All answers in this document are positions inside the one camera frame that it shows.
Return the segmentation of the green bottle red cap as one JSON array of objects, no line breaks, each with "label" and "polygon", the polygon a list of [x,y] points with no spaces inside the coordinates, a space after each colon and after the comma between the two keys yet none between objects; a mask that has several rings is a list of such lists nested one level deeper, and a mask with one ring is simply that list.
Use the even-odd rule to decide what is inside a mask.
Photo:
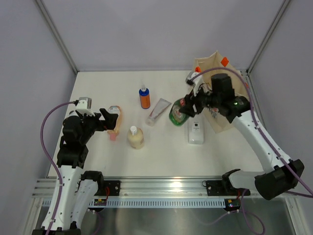
[{"label": "green bottle red cap", "polygon": [[188,115],[179,111],[183,106],[185,106],[185,100],[184,98],[180,98],[174,102],[170,110],[169,119],[175,126],[184,125],[190,118]]}]

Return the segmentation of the cream pump bottle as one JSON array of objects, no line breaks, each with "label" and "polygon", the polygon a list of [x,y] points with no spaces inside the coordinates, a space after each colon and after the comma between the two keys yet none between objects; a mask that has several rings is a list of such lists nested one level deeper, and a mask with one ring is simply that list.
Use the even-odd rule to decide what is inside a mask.
[{"label": "cream pump bottle", "polygon": [[144,146],[143,131],[136,126],[129,128],[127,138],[130,146],[134,149],[141,149]]}]

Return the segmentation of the orange blue spray bottle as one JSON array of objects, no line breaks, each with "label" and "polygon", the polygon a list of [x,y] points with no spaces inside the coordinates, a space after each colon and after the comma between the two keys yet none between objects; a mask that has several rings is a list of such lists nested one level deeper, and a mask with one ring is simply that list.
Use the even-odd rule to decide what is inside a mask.
[{"label": "orange blue spray bottle", "polygon": [[140,98],[140,105],[143,109],[149,109],[151,106],[150,102],[150,91],[144,84],[141,85],[139,89],[139,98]]}]

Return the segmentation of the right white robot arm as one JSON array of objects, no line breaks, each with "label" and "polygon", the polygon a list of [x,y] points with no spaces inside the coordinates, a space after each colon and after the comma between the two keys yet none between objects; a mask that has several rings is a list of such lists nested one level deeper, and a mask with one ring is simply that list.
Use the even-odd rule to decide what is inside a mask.
[{"label": "right white robot arm", "polygon": [[304,171],[301,160],[292,160],[276,144],[257,119],[249,100],[235,93],[228,74],[218,73],[211,79],[212,87],[206,89],[199,72],[189,73],[186,83],[193,88],[184,97],[179,111],[194,117],[204,108],[217,109],[243,135],[263,169],[261,172],[235,169],[225,173],[222,190],[226,194],[233,194],[238,189],[256,190],[264,199],[271,200],[295,188]]}]

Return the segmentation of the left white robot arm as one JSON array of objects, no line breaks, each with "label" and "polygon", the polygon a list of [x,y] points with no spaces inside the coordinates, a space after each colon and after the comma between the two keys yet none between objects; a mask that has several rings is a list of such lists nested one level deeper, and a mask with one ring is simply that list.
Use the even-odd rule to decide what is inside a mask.
[{"label": "left white robot arm", "polygon": [[81,224],[94,195],[105,191],[102,172],[84,171],[89,152],[87,142],[97,131],[114,130],[118,113],[100,109],[92,115],[75,110],[63,121],[57,162],[57,183],[46,217],[34,235],[79,235]]}]

